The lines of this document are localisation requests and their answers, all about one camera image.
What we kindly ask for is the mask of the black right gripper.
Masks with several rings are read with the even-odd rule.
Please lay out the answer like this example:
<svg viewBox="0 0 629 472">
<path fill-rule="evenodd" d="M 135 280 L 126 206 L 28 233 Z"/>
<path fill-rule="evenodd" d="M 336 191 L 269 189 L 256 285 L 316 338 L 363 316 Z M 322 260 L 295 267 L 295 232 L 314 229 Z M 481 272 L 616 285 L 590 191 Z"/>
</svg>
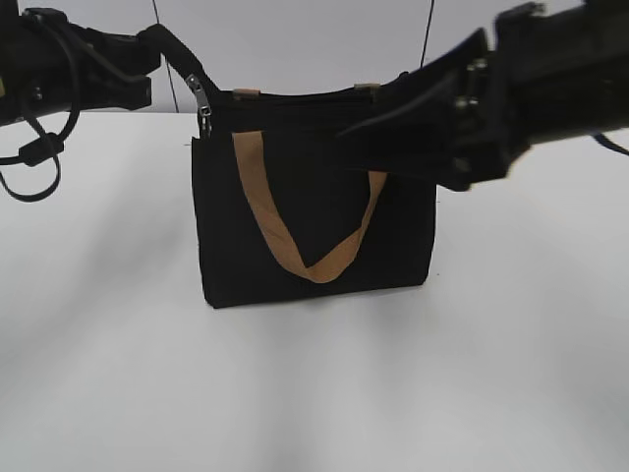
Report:
<svg viewBox="0 0 629 472">
<path fill-rule="evenodd" d="M 453 191 L 505 178 L 530 148 L 512 79 L 520 39 L 519 32 L 499 33 L 489 51 L 486 31 L 476 29 L 445 55 L 381 86 L 370 115 L 336 135 L 349 152 L 344 164 Z"/>
</svg>

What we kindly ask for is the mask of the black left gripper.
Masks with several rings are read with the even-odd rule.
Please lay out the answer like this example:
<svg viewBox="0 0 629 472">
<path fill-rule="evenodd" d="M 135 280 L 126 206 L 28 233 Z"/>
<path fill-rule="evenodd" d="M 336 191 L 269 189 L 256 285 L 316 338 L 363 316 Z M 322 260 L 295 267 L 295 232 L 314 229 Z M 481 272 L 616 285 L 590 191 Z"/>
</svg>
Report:
<svg viewBox="0 0 629 472">
<path fill-rule="evenodd" d="M 152 105 L 149 75 L 160 67 L 160 54 L 186 83 L 194 77 L 204 91 L 219 91 L 197 56 L 164 25 L 152 25 L 138 36 L 82 27 L 74 27 L 73 34 L 85 110 L 135 111 Z"/>
</svg>

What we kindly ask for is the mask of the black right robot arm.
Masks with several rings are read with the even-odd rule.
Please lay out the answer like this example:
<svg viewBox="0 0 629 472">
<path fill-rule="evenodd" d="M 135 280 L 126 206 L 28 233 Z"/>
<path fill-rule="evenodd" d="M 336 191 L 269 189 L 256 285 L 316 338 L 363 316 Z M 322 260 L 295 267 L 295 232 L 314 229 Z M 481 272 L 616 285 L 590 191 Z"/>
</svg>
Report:
<svg viewBox="0 0 629 472">
<path fill-rule="evenodd" d="M 377 89 L 371 113 L 338 134 L 340 162 L 464 192 L 506 177 L 532 147 L 628 125 L 628 5 L 537 2 L 501 12 L 423 68 Z"/>
</svg>

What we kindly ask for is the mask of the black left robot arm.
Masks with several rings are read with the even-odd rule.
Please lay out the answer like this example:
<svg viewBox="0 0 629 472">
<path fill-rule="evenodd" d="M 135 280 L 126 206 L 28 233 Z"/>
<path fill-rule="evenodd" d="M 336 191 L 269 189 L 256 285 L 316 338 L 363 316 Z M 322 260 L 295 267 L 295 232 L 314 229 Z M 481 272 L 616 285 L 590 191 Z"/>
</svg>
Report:
<svg viewBox="0 0 629 472">
<path fill-rule="evenodd" d="M 163 63 L 200 99 L 215 103 L 218 86 L 194 53 L 169 29 L 152 25 L 136 34 L 84 28 L 52 8 L 20 10 L 1 4 L 1 123 L 22 120 L 24 97 L 36 116 L 72 109 L 151 106 L 151 74 Z"/>
</svg>

